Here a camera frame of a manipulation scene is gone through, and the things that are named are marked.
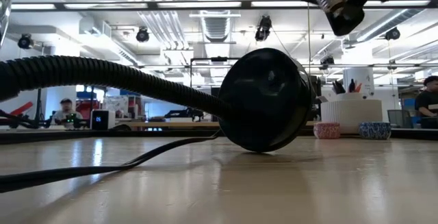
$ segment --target chair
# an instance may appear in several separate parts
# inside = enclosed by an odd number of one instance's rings
[[[391,125],[398,128],[413,129],[411,114],[408,110],[388,110],[388,118]]]

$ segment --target wooden table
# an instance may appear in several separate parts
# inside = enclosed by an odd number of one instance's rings
[[[315,121],[307,121],[308,126],[313,126]],[[133,129],[138,128],[191,128],[191,127],[206,127],[219,128],[219,122],[120,122],[117,125],[128,125]]]
[[[2,145],[0,175],[119,165],[177,139]],[[218,138],[130,171],[0,194],[0,223],[436,224],[437,151],[428,141],[298,137],[256,154]]]

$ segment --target blue bowl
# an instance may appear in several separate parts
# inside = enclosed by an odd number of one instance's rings
[[[364,122],[359,126],[359,135],[363,139],[387,140],[391,136],[391,123]]]

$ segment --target flexible hose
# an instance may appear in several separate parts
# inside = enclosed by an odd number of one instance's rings
[[[0,62],[0,101],[16,97],[23,90],[78,84],[124,89],[196,108],[221,119],[242,115],[212,95],[105,60],[42,55]]]

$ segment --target black corrugated hose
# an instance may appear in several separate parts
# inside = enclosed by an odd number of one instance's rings
[[[0,101],[22,90],[78,84],[129,90],[222,119],[238,117],[236,110],[217,97],[105,60],[44,55],[0,62]]]
[[[0,62],[0,101],[16,97],[22,90],[68,85],[110,86],[196,108],[222,119],[239,119],[240,112],[220,99],[195,89],[143,73],[138,69],[105,60],[46,55]],[[123,171],[169,149],[217,138],[189,138],[171,142],[120,166],[88,166],[51,169],[0,176],[0,192],[20,190],[72,177]]]

